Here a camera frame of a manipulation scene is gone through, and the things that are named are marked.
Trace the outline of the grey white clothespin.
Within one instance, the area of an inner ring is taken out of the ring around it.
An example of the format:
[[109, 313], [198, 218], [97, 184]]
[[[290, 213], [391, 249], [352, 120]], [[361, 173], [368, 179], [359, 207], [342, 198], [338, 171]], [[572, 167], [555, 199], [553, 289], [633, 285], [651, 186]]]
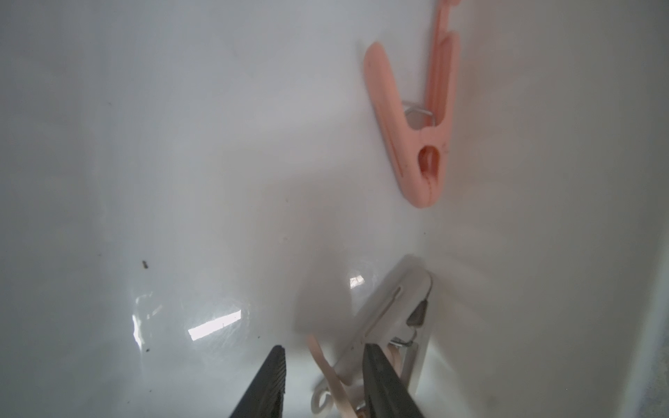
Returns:
[[[362, 357], [368, 343], [383, 350], [402, 385], [411, 395], [416, 393], [430, 339], [429, 304], [433, 285], [433, 276], [425, 268], [416, 266], [408, 270], [355, 333], [343, 356], [335, 364], [329, 363], [357, 413], [364, 406]], [[337, 409], [324, 376], [315, 387], [310, 409], [315, 417], [327, 416], [332, 409]]]

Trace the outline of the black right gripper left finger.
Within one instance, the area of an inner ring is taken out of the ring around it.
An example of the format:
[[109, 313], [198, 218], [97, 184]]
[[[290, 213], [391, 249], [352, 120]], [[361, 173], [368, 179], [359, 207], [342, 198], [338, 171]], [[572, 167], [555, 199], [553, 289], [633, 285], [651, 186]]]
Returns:
[[285, 348], [274, 346], [231, 414], [231, 418], [282, 418], [286, 391]]

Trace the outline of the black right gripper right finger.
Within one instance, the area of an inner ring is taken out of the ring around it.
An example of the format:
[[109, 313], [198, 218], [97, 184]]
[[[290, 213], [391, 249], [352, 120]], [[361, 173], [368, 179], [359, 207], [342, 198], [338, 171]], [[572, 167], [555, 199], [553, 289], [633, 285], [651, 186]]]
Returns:
[[367, 417], [424, 418], [378, 345], [365, 345], [362, 374]]

